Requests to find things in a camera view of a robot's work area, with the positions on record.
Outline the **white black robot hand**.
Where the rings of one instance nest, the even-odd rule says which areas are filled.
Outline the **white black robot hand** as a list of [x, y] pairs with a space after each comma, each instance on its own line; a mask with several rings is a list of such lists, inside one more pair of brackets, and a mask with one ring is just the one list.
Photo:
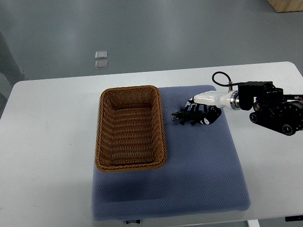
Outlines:
[[200, 105], [203, 106], [204, 113], [208, 116], [203, 116], [198, 122], [203, 125], [209, 125], [215, 122], [221, 115], [218, 114], [215, 117], [215, 114], [211, 113], [211, 109], [215, 112], [217, 112], [217, 109], [223, 107], [227, 107], [231, 110], [240, 110], [239, 94], [238, 91], [233, 90], [228, 91], [227, 93], [220, 91], [207, 91], [200, 93], [187, 101], [184, 110], [197, 112]]

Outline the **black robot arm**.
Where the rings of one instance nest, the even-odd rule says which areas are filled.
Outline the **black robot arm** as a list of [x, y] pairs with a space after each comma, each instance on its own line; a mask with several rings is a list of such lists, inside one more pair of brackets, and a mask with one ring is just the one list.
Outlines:
[[303, 96], [285, 95], [271, 81], [249, 81], [238, 85], [239, 107], [250, 113], [250, 121], [291, 136], [303, 129]]

